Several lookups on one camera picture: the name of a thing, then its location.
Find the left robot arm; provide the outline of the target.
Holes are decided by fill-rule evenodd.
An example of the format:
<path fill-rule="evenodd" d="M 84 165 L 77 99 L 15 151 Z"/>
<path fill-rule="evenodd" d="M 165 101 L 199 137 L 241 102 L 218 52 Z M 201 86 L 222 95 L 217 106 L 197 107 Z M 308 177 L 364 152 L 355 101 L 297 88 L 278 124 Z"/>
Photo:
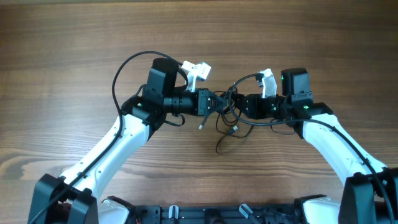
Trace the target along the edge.
<path fill-rule="evenodd" d="M 36 183 L 29 223 L 135 223 L 136 209 L 117 197 L 100 198 L 125 161 L 165 123 L 167 115 L 209 117 L 226 102 L 197 88 L 211 67 L 159 54 L 147 82 L 122 105 L 112 128 L 94 148 L 59 177 L 43 175 Z"/>

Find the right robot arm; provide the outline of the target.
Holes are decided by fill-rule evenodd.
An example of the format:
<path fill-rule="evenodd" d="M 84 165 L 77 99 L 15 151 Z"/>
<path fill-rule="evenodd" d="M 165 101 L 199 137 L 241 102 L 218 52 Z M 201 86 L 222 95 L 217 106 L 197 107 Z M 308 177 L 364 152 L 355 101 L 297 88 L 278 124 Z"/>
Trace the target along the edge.
<path fill-rule="evenodd" d="M 342 127 L 333 111 L 316 103 L 305 68 L 281 72 L 282 94 L 271 70 L 253 74 L 259 94 L 227 94 L 231 111 L 246 115 L 251 126 L 286 124 L 311 144 L 343 184 L 340 202 L 325 195 L 297 199 L 300 223 L 397 223 L 397 169 L 366 152 Z"/>

